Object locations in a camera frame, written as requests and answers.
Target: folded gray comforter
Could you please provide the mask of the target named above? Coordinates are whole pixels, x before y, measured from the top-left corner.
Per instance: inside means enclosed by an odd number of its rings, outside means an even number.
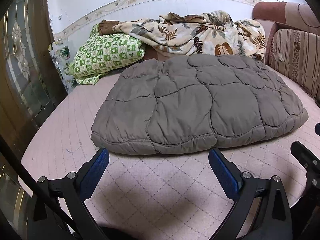
[[[181,154],[268,140],[307,119],[296,94],[263,63],[194,54],[124,70],[91,139],[116,153]]]

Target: floral blanket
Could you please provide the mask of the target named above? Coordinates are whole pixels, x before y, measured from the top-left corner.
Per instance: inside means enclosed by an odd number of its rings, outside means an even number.
[[[159,20],[141,19],[112,27],[152,46],[166,57],[172,54],[243,55],[262,60],[265,32],[255,20],[233,22],[224,11],[180,17],[169,13]]]

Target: pillowcase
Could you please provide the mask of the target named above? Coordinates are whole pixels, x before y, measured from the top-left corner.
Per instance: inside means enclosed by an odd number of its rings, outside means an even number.
[[[124,33],[99,36],[99,24],[81,46],[69,66],[79,84],[94,85],[110,70],[128,66],[143,58],[145,44]]]

